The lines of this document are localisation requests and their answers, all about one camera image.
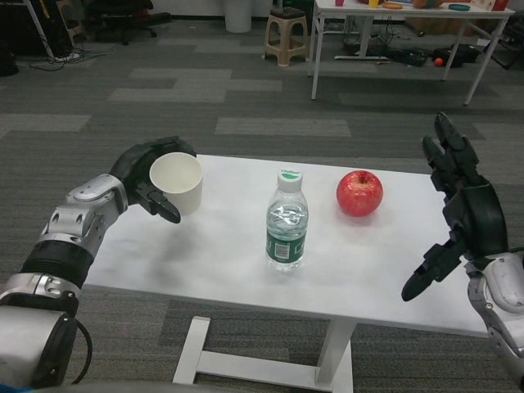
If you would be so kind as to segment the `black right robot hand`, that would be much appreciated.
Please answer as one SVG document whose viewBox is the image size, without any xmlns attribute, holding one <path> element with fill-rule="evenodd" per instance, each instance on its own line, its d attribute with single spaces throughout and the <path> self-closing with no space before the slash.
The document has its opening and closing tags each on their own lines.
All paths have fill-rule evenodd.
<svg viewBox="0 0 524 393">
<path fill-rule="evenodd" d="M 442 282 L 462 257 L 483 270 L 488 257 L 508 251 L 508 232 L 499 198 L 492 184 L 477 171 L 477 154 L 443 112 L 436 115 L 434 141 L 422 139 L 422 151 L 431 167 L 431 181 L 445 194 L 442 213 L 449 239 L 435 244 L 401 292 L 404 301 L 423 293 L 433 282 Z"/>
</svg>

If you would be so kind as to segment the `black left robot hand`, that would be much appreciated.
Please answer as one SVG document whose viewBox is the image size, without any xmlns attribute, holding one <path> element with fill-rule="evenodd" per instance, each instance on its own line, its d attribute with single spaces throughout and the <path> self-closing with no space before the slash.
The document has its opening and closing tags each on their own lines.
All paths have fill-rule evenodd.
<svg viewBox="0 0 524 393">
<path fill-rule="evenodd" d="M 130 147 L 117 159 L 109 174 L 124 185 L 130 206 L 140 205 L 149 214 L 178 224 L 181 220 L 179 209 L 152 184 L 149 176 L 158 158 L 174 152 L 197 157 L 193 147 L 178 136 L 161 138 Z"/>
</svg>

